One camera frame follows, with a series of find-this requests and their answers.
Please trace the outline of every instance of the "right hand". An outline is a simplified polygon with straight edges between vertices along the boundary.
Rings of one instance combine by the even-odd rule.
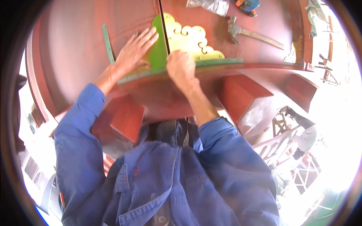
[[[185,95],[193,89],[199,80],[195,77],[195,60],[187,52],[176,50],[167,58],[167,72],[175,85]]]

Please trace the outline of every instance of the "hammer head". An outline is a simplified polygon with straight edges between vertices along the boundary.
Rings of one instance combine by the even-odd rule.
[[[229,25],[227,26],[227,31],[229,32],[231,40],[237,45],[240,45],[236,35],[241,33],[241,27],[236,25],[236,16],[231,16]]]

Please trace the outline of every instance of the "left hand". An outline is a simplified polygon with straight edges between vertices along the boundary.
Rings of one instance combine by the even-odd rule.
[[[139,36],[134,34],[119,52],[114,62],[113,73],[118,79],[139,66],[150,67],[150,63],[141,58],[157,41],[159,34],[156,27],[146,28]]]
[[[103,73],[93,82],[107,95],[117,81],[139,66],[150,66],[150,63],[141,58],[157,41],[159,34],[156,28],[146,28],[139,36],[134,34],[123,46],[114,64],[108,65]]]

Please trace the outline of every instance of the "decorative brass plate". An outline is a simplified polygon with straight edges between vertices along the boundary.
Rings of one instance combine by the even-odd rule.
[[[302,57],[302,36],[298,42],[292,42],[290,54],[284,58],[284,62],[299,64]]]
[[[203,27],[182,27],[171,14],[164,13],[163,16],[170,52],[174,50],[189,52],[194,56],[195,61],[225,58],[222,52],[207,46],[206,32]]]

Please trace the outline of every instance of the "green tape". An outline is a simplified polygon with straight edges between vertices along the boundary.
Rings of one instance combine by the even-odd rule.
[[[196,61],[196,67],[220,65],[220,64],[243,64],[243,58],[228,58],[228,59],[216,59],[216,60],[202,60]]]
[[[218,59],[218,60],[203,60],[197,61],[196,67],[203,67],[203,66],[213,66],[213,65],[223,65],[223,64],[243,64],[243,58],[228,58],[228,59]],[[155,74],[161,74],[166,72],[166,68],[155,68],[148,71],[140,72],[137,74],[132,74],[129,76],[125,76],[117,81],[118,85],[125,84],[127,82],[132,82],[141,78],[145,78],[148,76],[152,76]]]
[[[109,62],[111,64],[114,64],[114,56],[112,52],[111,42],[109,41],[108,29],[106,24],[102,25],[102,31],[103,31],[104,44],[106,45]]]

